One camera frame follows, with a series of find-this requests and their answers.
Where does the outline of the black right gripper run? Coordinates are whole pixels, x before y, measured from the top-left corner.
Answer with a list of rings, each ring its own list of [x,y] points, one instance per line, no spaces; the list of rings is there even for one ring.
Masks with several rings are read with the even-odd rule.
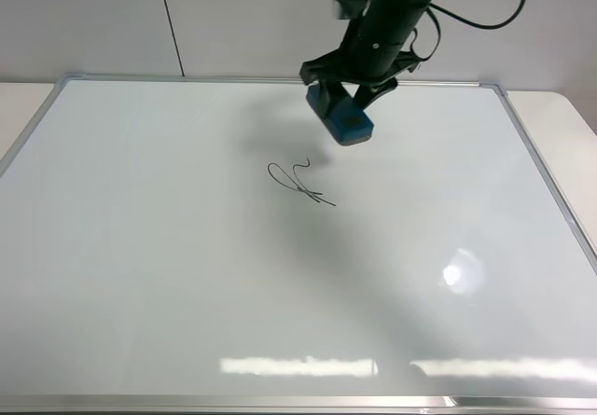
[[[395,76],[416,69],[421,58],[402,49],[412,29],[399,21],[352,19],[338,48],[301,65],[299,76],[304,84],[326,82],[327,118],[351,100],[341,82],[360,85],[354,102],[369,107],[397,88]]]

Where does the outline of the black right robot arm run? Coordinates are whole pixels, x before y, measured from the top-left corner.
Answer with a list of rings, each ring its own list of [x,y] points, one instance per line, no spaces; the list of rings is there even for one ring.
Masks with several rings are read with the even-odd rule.
[[[301,65],[299,75],[308,87],[307,99],[319,115],[350,95],[345,83],[358,87],[353,97],[364,109],[397,87],[396,76],[414,71],[428,57],[405,51],[416,25],[426,14],[432,21],[433,0],[334,0],[338,18],[349,22],[335,50]]]

